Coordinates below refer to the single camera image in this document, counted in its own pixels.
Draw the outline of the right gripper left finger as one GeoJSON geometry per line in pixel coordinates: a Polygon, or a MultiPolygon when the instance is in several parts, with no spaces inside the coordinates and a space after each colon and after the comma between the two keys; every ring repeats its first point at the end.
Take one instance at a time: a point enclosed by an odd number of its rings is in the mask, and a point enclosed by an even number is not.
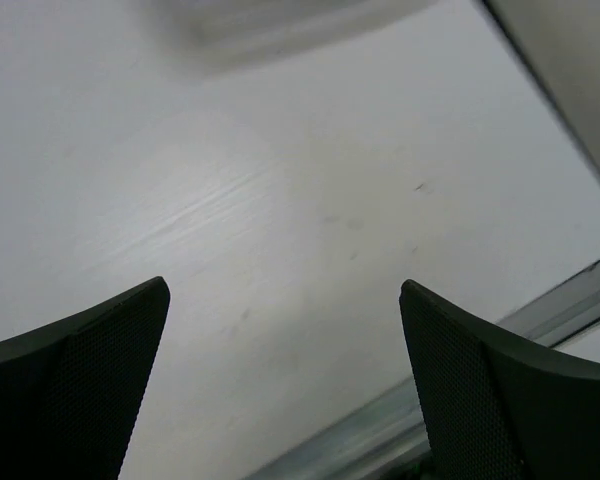
{"type": "Polygon", "coordinates": [[[169,303],[155,277],[0,342],[0,479],[119,476],[169,303]]]}

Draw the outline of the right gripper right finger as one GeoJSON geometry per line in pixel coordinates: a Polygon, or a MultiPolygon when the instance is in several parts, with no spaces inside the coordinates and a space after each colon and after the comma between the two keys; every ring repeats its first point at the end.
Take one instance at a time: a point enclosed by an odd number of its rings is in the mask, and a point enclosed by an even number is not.
{"type": "Polygon", "coordinates": [[[407,350],[444,479],[600,479],[600,363],[401,288],[407,350]]]}

